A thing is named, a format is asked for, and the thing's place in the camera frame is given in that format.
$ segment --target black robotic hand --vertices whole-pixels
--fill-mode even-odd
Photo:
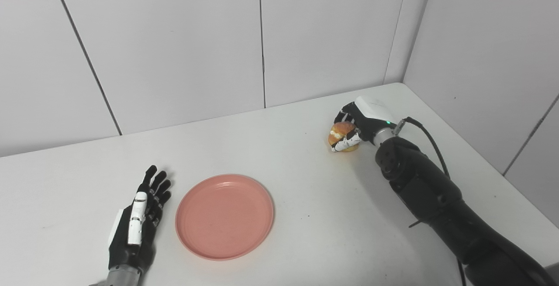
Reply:
[[[128,243],[128,229],[132,215],[132,204],[124,209],[114,237],[109,246],[109,270],[118,266],[135,268],[143,274],[153,263],[155,257],[154,238],[155,231],[162,217],[164,204],[171,197],[168,191],[171,183],[166,180],[165,171],[160,171],[151,182],[157,172],[157,167],[152,165],[145,172],[144,181],[138,187],[138,193],[146,194],[145,215],[141,224],[140,244]]]

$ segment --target bread roll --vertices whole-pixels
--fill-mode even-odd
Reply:
[[[332,129],[330,129],[330,135],[328,135],[328,144],[333,145],[337,141],[343,139],[346,134],[351,130],[355,129],[355,125],[351,122],[338,122],[334,123]],[[359,144],[353,145],[352,147],[344,149],[342,152],[355,151],[359,147]]]

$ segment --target white robotic finger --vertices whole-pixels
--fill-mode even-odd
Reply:
[[[141,227],[145,220],[145,208],[148,204],[146,192],[136,193],[132,203],[130,222],[128,224],[128,244],[141,245]]]

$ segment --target white wall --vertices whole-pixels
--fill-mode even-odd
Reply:
[[[126,134],[400,81],[424,0],[65,1]],[[0,3],[0,155],[115,135],[60,1]]]
[[[559,93],[557,1],[428,0],[404,83],[500,172]]]
[[[559,107],[555,105],[505,175],[559,226]]]
[[[0,0],[0,156],[118,135],[60,0]]]
[[[262,0],[267,106],[383,84],[401,4]]]
[[[264,107],[259,0],[66,0],[122,133]]]

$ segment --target robot finger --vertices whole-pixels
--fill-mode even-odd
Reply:
[[[361,137],[359,136],[359,129],[355,128],[350,132],[348,132],[348,134],[346,134],[341,140],[332,144],[331,145],[332,151],[341,152],[346,148],[358,144],[360,141],[361,141]]]
[[[155,175],[156,172],[157,172],[157,167],[155,165],[150,166],[148,170],[145,171],[143,184],[149,185],[150,181],[152,180],[152,177]]]
[[[155,197],[159,201],[161,201],[162,194],[165,191],[167,191],[170,187],[171,187],[171,182],[169,180],[163,181],[163,183],[159,186],[159,189],[157,189],[157,192],[155,193]]]
[[[165,180],[165,178],[167,178],[167,173],[164,170],[160,171],[157,174],[157,176],[155,176],[155,178],[153,179],[152,186],[150,187],[151,191],[152,191],[152,194],[156,193],[157,188],[159,188],[159,185],[161,184],[161,182],[163,180]]]

